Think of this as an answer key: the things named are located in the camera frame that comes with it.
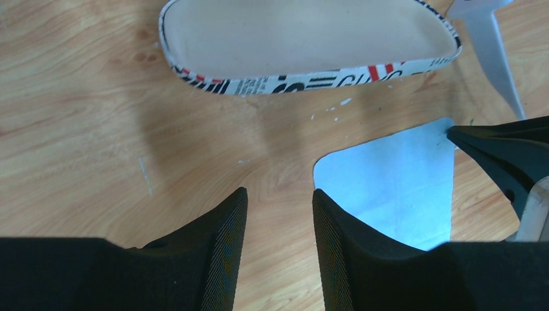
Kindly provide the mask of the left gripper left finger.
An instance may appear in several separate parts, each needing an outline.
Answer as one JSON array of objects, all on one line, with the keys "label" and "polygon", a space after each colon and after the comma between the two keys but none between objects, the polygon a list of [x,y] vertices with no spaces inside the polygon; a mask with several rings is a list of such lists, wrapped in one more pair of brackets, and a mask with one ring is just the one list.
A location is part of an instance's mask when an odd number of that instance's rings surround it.
[{"label": "left gripper left finger", "polygon": [[142,248],[3,237],[2,310],[232,310],[247,190]]}]

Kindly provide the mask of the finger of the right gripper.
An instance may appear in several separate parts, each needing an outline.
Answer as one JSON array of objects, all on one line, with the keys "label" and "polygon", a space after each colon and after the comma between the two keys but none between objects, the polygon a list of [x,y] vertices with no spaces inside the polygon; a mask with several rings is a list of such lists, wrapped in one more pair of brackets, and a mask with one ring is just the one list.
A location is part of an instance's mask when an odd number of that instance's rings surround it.
[{"label": "finger of the right gripper", "polygon": [[548,117],[452,126],[447,138],[480,165],[521,218],[533,186],[548,176]]}]

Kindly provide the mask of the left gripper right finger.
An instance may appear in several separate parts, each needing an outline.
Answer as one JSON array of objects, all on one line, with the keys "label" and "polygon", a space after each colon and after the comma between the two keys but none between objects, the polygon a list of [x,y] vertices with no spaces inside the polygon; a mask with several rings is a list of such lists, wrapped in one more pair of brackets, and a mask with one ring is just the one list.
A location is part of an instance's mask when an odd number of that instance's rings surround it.
[{"label": "left gripper right finger", "polygon": [[446,242],[422,251],[313,193],[326,310],[547,310],[547,242]]}]

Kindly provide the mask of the light blue cleaning cloth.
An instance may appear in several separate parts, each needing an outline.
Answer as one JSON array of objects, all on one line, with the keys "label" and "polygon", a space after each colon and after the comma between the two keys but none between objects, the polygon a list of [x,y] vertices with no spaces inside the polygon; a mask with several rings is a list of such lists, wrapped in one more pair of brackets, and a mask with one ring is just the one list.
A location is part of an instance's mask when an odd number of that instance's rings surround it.
[{"label": "light blue cleaning cloth", "polygon": [[394,240],[428,251],[451,239],[455,145],[444,117],[320,158],[315,188]]}]

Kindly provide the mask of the white frame sunglasses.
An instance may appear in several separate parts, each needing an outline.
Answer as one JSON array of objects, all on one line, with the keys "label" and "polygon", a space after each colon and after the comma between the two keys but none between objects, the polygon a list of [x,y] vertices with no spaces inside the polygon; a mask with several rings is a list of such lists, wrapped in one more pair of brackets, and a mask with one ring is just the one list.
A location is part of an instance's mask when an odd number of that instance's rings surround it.
[{"label": "white frame sunglasses", "polygon": [[495,91],[519,120],[526,114],[519,98],[495,11],[512,0],[456,0],[448,10],[452,19],[461,19],[468,32],[478,62]]}]

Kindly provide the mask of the flag print glasses case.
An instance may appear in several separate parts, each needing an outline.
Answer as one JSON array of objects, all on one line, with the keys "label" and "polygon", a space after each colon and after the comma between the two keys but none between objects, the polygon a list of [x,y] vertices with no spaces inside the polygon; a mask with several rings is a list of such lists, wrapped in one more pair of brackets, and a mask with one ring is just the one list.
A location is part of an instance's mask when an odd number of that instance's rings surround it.
[{"label": "flag print glasses case", "polygon": [[425,1],[169,1],[158,27],[179,78],[242,97],[404,78],[462,51]]}]

